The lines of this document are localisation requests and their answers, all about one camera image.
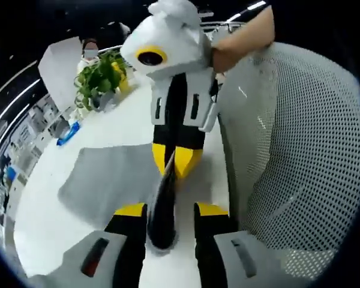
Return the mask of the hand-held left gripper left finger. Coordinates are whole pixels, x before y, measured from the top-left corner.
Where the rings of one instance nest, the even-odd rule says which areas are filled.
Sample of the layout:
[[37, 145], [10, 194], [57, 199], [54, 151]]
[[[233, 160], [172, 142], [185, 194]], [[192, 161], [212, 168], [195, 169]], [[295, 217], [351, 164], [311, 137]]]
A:
[[61, 265], [29, 279], [33, 287], [138, 287], [146, 255], [147, 204], [115, 211], [96, 230], [63, 254]]

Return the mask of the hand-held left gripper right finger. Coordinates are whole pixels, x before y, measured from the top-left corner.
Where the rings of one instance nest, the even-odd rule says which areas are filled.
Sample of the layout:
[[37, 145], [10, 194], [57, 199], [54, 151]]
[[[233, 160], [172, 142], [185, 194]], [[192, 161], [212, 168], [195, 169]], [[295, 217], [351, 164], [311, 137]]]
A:
[[311, 286], [311, 279], [287, 272], [283, 251], [235, 230], [229, 213], [217, 205], [194, 204], [194, 233], [202, 287]]

